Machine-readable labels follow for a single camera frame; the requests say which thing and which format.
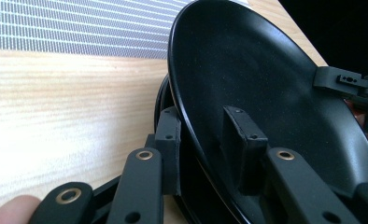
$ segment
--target brass grommet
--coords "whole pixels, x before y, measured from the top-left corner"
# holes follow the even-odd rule
[[[76,199],[78,199],[80,195],[81,195],[81,189],[77,189],[77,188],[65,189],[56,197],[56,203],[59,203],[59,204],[71,203],[75,201]]]
[[[295,156],[288,151],[278,151],[276,155],[280,159],[285,160],[285,161],[292,161],[295,158]]]
[[[152,152],[150,151],[141,151],[141,152],[138,152],[137,154],[135,154],[135,156],[142,160],[142,161],[146,161],[146,160],[149,160],[152,158],[154,154],[152,154]]]

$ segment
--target light wood grain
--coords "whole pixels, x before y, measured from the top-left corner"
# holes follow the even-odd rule
[[[325,62],[277,0],[249,1],[318,64]],[[120,175],[152,133],[165,60],[0,50],[0,205],[70,182]],[[184,223],[165,197],[165,223]]]

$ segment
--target black plastic clip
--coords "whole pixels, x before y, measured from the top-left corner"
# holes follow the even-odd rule
[[[313,86],[335,91],[357,104],[368,105],[368,76],[335,67],[319,67]]]
[[[179,148],[181,121],[174,106],[161,112],[155,134],[149,134],[146,147],[157,149],[163,157],[163,194],[181,195]]]
[[[221,150],[241,193],[259,191],[264,176],[260,161],[267,147],[268,138],[246,111],[224,106]]]
[[[313,86],[338,93],[366,111],[364,130],[368,133],[368,76],[330,66],[319,67]]]

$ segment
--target mounting hole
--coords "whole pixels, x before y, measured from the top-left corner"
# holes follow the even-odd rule
[[[67,204],[75,201],[81,195],[81,189],[65,189],[56,197],[56,203]]]
[[[126,215],[125,222],[126,223],[136,223],[140,220],[141,216],[138,212],[132,212]]]
[[[277,156],[285,161],[292,161],[294,160],[294,155],[292,155],[292,153],[288,152],[288,151],[278,151],[277,152]]]
[[[323,212],[323,217],[331,223],[341,223],[341,218],[331,212]]]
[[[146,160],[151,159],[153,154],[150,151],[141,151],[135,154],[135,156],[142,161],[146,161]]]

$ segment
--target finger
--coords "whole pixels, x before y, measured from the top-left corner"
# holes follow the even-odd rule
[[[12,199],[0,207],[0,224],[26,224],[29,222],[40,200],[30,195]]]
[[[358,121],[360,126],[364,128],[365,115],[364,114],[355,115],[355,119]]]

